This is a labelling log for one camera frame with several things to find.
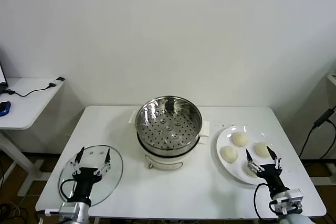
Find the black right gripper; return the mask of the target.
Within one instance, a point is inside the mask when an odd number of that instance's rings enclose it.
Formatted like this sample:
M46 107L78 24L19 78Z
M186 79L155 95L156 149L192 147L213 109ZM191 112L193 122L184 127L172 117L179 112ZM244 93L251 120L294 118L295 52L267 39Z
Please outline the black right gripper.
M247 167L257 175L257 177L264 179L267 182L269 192L271 195L276 195L284 191L289 190L280 178L282 172L281 157L278 157L277 154L267 146L268 153L273 160L272 164L261 165L261 167L254 162L251 154L248 149L246 151L247 157Z

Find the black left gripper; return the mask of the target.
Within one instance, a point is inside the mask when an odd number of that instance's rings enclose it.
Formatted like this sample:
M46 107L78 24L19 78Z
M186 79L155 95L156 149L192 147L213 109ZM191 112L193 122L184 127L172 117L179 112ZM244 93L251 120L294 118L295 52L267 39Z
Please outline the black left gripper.
M106 151L105 158L99 158L97 168L79 167L85 147L76 154L75 159L70 162L73 168L73 179L76 182L73 195L70 197L70 202L82 202L86 205L91 204L90 194L95 183L102 180L102 177L111 168L110 149Z

